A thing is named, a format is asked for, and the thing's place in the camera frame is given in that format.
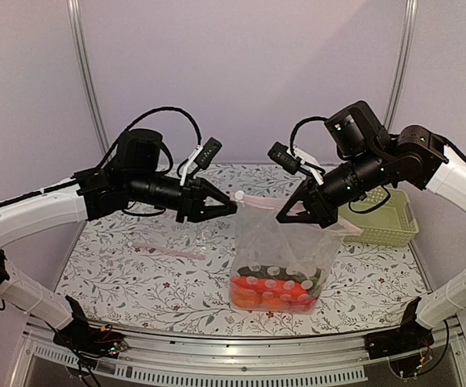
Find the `red strawberry toy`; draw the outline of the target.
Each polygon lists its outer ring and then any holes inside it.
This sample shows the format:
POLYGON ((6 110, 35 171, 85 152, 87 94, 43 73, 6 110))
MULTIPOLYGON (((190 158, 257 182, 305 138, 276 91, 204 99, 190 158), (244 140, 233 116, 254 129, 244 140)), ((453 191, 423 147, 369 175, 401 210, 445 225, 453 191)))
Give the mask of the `red strawberry toy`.
POLYGON ((307 298, 302 301, 292 302, 290 305, 290 311, 296 314, 311 314, 316 303, 316 298, 307 298))

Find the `green leafy vegetable toy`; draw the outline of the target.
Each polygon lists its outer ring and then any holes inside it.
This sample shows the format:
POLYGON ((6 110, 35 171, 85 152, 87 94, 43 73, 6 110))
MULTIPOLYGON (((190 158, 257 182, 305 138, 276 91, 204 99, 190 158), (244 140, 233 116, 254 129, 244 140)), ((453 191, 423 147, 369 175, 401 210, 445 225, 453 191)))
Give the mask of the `green leafy vegetable toy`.
POLYGON ((322 288, 322 279, 324 278, 322 270, 316 268, 314 275, 309 276, 308 279, 312 282, 312 286, 307 290, 307 293, 312 297, 317 297, 322 288))

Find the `left aluminium frame post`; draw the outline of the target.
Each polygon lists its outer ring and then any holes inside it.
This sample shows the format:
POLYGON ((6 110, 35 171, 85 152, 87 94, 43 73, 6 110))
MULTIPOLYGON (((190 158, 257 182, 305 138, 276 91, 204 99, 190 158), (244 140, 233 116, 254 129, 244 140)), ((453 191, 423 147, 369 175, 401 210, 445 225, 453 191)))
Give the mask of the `left aluminium frame post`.
POLYGON ((106 135, 100 106, 98 104, 98 97, 94 88, 88 52, 85 44, 83 21, 81 17, 81 4, 78 0, 68 0, 66 3, 70 29, 73 37, 73 45, 75 48, 79 73, 81 75, 82 87, 89 109, 89 115, 101 154, 104 154, 108 150, 109 140, 106 135))

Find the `floral pattern table mat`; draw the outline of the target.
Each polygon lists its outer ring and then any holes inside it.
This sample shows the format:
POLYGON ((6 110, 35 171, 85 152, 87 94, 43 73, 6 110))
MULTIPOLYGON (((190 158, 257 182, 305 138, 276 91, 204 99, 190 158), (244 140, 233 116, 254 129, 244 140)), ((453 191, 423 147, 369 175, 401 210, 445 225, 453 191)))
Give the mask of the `floral pattern table mat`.
POLYGON ((230 218, 177 223, 172 214, 146 218, 117 213, 89 223, 64 268, 56 292, 76 299, 96 321, 204 335, 325 335, 390 327, 406 303, 427 287, 409 248, 345 243, 312 314, 239 310, 230 304, 234 257, 230 218), (127 246, 137 233, 200 226, 210 256, 190 261, 149 256, 127 246))

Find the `red carrot toy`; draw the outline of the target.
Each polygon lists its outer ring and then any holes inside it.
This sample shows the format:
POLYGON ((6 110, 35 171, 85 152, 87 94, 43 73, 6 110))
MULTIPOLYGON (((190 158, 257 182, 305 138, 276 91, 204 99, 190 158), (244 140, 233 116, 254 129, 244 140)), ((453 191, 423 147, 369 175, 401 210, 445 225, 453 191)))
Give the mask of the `red carrot toy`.
POLYGON ((244 289, 254 290, 257 293, 270 292, 274 295, 289 295, 291 298, 299 298, 307 294, 307 290, 303 289, 296 281, 288 280, 275 280, 264 279, 256 277, 233 277, 231 283, 244 289))

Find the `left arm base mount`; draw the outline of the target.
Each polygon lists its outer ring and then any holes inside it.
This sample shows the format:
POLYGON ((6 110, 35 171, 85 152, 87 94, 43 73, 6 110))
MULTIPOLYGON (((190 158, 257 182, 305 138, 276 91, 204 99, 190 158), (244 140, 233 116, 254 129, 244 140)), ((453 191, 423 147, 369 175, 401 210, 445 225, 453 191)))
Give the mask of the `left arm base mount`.
POLYGON ((54 330, 53 343, 95 358, 117 358, 128 349, 124 335, 111 324, 99 328, 90 326, 79 303, 70 296, 65 299, 72 308, 73 320, 63 329, 54 330))

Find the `clear zip top bag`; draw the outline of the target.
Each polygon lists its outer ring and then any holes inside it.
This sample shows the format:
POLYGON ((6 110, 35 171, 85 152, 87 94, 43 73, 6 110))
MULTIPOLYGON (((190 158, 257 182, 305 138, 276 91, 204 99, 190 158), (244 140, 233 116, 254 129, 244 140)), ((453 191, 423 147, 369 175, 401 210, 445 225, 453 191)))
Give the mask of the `clear zip top bag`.
MULTIPOLYGON (((295 299, 266 292, 259 293, 261 300, 281 298, 291 303, 307 298, 318 300, 343 240, 362 232, 344 218, 339 218, 337 223, 325 229, 316 224, 279 223, 276 216, 285 204, 281 198, 252 196, 238 190, 231 199, 237 203, 238 210, 235 214, 235 258, 230 270, 230 292, 256 293, 231 283, 231 278, 241 277, 236 270, 243 266, 280 266, 287 268, 288 272, 301 272, 307 277, 320 268, 324 276, 317 297, 307 293, 295 299)), ((309 279, 298 284, 306 290, 312 286, 309 279)))

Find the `orange tangerine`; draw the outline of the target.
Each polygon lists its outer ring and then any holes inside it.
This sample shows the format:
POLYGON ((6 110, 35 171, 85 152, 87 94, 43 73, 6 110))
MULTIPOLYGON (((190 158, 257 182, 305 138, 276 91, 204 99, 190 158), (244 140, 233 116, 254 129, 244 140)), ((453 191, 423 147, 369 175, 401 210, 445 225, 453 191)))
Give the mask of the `orange tangerine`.
POLYGON ((260 308, 273 313, 289 313, 291 311, 291 302, 290 300, 281 298, 263 298, 260 303, 260 308))
POLYGON ((240 309, 257 310, 260 308, 261 298, 258 293, 230 292, 232 303, 240 309))

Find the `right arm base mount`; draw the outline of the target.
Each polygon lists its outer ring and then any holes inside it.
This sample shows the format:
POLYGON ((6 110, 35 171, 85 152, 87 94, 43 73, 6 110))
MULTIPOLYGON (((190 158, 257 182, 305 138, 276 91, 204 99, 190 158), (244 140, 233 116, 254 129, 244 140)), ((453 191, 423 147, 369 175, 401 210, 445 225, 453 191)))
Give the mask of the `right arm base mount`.
POLYGON ((434 343, 432 329, 416 321, 420 300, 415 298, 407 305, 398 327, 369 333, 364 337, 364 348, 371 360, 418 350, 434 343))

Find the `clear zip bag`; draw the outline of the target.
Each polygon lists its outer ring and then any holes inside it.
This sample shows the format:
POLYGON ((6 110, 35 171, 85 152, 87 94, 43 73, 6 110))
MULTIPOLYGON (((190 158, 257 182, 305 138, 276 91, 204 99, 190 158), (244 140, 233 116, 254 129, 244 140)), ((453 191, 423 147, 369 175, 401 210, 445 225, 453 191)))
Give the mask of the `clear zip bag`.
MULTIPOLYGON (((281 198, 252 196, 238 190, 231 199, 237 203, 238 210, 235 214, 235 258, 230 270, 230 292, 256 293, 231 283, 231 278, 241 277, 236 270, 243 266, 280 266, 287 268, 288 272, 301 272, 307 277, 320 268, 324 276, 317 297, 307 293, 295 299, 266 292, 259 293, 261 300, 281 298, 291 303, 307 298, 318 300, 343 240, 362 232, 344 218, 339 218, 337 223, 325 229, 316 224, 279 223, 276 216, 285 204, 281 198)), ((298 284, 306 290, 312 286, 309 279, 298 284)))
POLYGON ((190 261, 204 261, 210 256, 206 231, 200 226, 169 226, 151 229, 149 234, 137 233, 127 243, 135 252, 149 256, 169 256, 190 261))

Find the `orange tangerine front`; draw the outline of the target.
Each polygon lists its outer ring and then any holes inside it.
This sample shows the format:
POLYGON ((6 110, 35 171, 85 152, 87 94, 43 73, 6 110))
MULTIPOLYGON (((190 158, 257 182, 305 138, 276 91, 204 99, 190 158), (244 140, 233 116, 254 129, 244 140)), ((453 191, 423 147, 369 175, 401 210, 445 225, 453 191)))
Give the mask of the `orange tangerine front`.
POLYGON ((258 293, 230 292, 232 303, 240 309, 257 310, 260 308, 261 298, 258 293))

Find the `green cucumber toy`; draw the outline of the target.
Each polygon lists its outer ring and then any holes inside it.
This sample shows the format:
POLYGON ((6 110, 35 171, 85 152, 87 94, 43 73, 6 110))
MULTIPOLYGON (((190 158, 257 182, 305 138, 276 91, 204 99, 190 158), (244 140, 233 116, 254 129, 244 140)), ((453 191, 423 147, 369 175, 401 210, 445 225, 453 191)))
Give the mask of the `green cucumber toy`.
POLYGON ((301 272, 288 272, 287 268, 280 266, 260 265, 255 266, 254 268, 243 266, 238 268, 236 272, 242 277, 294 281, 299 283, 308 280, 308 277, 305 274, 301 272))

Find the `aluminium frame post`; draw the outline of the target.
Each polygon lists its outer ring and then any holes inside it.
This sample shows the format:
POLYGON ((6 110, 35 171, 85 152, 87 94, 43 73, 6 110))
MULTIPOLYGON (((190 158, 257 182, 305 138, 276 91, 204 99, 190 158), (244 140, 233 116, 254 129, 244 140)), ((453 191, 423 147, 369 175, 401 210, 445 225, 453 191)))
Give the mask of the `aluminium frame post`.
POLYGON ((104 154, 108 150, 109 140, 106 135, 100 106, 98 104, 98 97, 94 88, 88 52, 85 44, 83 21, 81 17, 81 4, 78 0, 68 0, 66 3, 70 29, 73 37, 73 45, 75 48, 79 73, 81 75, 82 87, 89 109, 89 115, 101 154, 104 154))
POLYGON ((414 42, 417 14, 418 0, 406 0, 402 34, 397 55, 397 65, 393 76, 389 100, 385 109, 384 125, 388 130, 392 128, 394 119, 396 118, 403 86, 405 84, 407 65, 414 42))

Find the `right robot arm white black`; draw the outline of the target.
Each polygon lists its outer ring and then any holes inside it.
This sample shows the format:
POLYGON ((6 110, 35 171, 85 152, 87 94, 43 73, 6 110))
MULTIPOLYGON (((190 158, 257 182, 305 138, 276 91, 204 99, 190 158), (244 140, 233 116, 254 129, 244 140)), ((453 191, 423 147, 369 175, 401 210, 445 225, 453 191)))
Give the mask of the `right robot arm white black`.
POLYGON ((397 186, 402 181, 466 213, 466 156, 447 138, 419 125, 390 134, 365 101, 352 103, 329 118, 303 119, 295 127, 311 122, 324 123, 342 164, 325 172, 318 162, 299 156, 293 144, 276 142, 268 151, 269 158, 287 173, 306 175, 278 213, 279 223, 327 228, 337 223, 341 206, 364 199, 378 186, 397 186))

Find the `beige perforated plastic basket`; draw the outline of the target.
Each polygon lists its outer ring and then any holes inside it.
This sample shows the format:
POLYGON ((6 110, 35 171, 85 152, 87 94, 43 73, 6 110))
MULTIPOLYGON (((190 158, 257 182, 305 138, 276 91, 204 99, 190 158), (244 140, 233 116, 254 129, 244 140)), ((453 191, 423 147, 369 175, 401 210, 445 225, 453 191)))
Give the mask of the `beige perforated plastic basket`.
POLYGON ((350 242, 401 248, 419 233, 409 196, 402 189, 373 189, 364 200, 341 206, 339 216, 362 230, 345 238, 350 242))

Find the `right aluminium frame post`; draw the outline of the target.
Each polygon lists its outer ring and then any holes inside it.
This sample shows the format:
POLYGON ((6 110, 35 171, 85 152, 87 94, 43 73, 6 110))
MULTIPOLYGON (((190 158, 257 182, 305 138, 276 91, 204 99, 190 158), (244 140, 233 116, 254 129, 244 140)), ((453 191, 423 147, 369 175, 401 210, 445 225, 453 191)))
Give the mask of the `right aluminium frame post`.
POLYGON ((402 34, 397 55, 397 65, 393 76, 389 100, 385 109, 384 125, 388 130, 392 128, 394 119, 396 118, 403 86, 405 84, 407 65, 414 42, 417 14, 418 0, 406 0, 402 34))

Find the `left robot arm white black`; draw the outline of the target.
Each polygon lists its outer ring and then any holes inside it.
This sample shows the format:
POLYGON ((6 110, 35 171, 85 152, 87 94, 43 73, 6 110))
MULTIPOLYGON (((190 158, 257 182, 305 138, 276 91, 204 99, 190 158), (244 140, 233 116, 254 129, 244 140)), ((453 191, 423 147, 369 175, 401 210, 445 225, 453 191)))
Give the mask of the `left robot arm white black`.
POLYGON ((25 275, 6 259, 3 248, 54 227, 106 217, 133 202, 173 210, 179 223, 205 222, 237 211, 237 205, 207 180, 170 177, 160 170, 160 154, 168 151, 159 132, 125 131, 109 164, 0 202, 0 299, 64 329, 64 337, 76 349, 89 349, 95 334, 78 303, 25 275))

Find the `front aluminium rail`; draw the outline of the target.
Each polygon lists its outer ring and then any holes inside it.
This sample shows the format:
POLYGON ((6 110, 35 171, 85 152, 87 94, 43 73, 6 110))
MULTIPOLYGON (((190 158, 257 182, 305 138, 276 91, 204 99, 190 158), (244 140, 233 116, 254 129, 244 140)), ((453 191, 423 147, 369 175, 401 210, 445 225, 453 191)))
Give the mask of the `front aluminium rail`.
POLYGON ((426 362, 405 372, 415 352, 373 359, 365 331, 332 335, 197 335, 115 325, 128 343, 117 358, 79 366, 30 318, 12 386, 466 386, 466 339, 456 318, 433 332, 426 362))

